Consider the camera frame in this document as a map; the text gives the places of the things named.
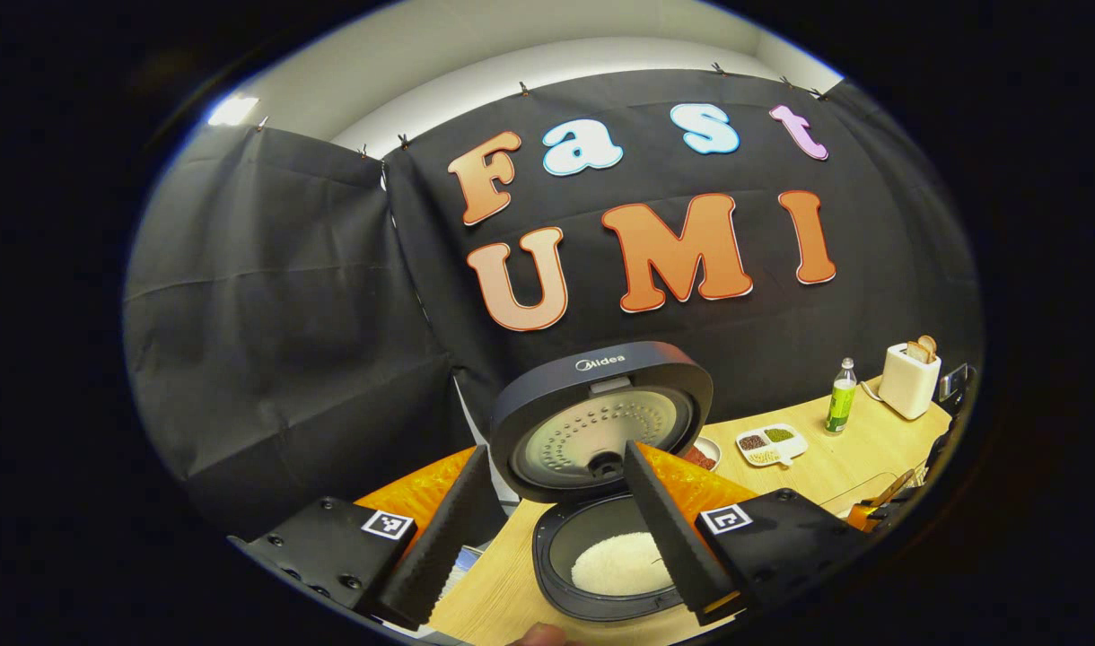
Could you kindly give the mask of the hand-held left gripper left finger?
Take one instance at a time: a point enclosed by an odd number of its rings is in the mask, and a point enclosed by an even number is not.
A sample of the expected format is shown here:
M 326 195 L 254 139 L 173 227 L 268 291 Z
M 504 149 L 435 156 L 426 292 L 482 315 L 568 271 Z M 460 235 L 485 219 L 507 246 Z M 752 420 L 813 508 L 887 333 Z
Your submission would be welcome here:
M 493 501 L 486 446 L 457 451 L 355 501 L 307 504 L 232 546 L 285 582 L 356 615 L 419 628 Z

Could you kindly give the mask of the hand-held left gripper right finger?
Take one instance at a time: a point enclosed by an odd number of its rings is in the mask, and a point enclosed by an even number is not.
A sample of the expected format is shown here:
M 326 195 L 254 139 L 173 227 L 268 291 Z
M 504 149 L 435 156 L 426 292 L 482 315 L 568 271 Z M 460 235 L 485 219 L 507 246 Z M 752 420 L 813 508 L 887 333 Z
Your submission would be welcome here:
M 777 615 L 869 547 L 868 533 L 792 488 L 750 491 L 631 441 L 623 478 L 701 625 Z

